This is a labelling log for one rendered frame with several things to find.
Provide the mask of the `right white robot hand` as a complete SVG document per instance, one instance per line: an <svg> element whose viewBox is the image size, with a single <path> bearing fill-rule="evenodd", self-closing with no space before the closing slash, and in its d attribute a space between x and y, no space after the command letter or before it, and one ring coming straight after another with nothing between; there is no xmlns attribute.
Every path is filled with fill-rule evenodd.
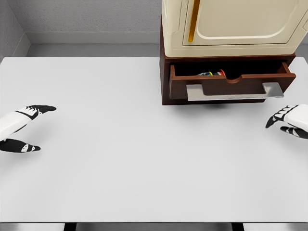
<svg viewBox="0 0 308 231"><path fill-rule="evenodd" d="M268 119L265 128L271 127L278 121L291 125L291 127L280 127L281 131L308 140L308 104L285 106Z"/></svg>

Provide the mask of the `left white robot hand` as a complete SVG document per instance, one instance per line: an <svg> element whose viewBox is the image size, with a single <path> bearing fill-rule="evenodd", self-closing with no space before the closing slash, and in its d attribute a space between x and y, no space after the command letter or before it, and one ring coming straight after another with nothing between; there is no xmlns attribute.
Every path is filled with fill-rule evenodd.
<svg viewBox="0 0 308 231"><path fill-rule="evenodd" d="M49 105L30 105L0 118L0 151L10 153L36 152L41 148L29 143L10 139L9 137L24 128L29 122L46 112L55 111L56 107Z"/></svg>

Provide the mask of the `brown wooden cabinet base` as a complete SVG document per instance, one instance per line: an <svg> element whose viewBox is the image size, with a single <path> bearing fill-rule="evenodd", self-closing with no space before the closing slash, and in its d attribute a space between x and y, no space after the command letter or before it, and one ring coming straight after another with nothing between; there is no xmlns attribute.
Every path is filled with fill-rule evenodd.
<svg viewBox="0 0 308 231"><path fill-rule="evenodd" d="M257 94L227 94L227 95L205 95L201 84L187 85L188 100L174 100L169 95L170 66L175 63L200 63L200 62L230 62L230 61L273 61L279 60L286 62L288 67L296 57L295 53L282 55L249 55L249 56L208 56L196 55L189 57L180 55L171 57L167 54L167 45L164 41L164 31L160 32L160 79L161 94L163 105L183 105L183 104L211 104L211 103L262 103L266 100L266 90ZM281 89L279 83L273 82L278 89Z"/></svg>

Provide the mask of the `colourful switch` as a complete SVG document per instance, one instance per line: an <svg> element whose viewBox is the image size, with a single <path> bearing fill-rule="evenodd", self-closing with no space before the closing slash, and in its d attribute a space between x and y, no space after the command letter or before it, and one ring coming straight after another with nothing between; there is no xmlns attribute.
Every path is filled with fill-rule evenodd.
<svg viewBox="0 0 308 231"><path fill-rule="evenodd" d="M198 76L224 76L224 75L225 75L225 72L222 69L219 69L216 72L208 71L208 72L202 72L198 74Z"/></svg>

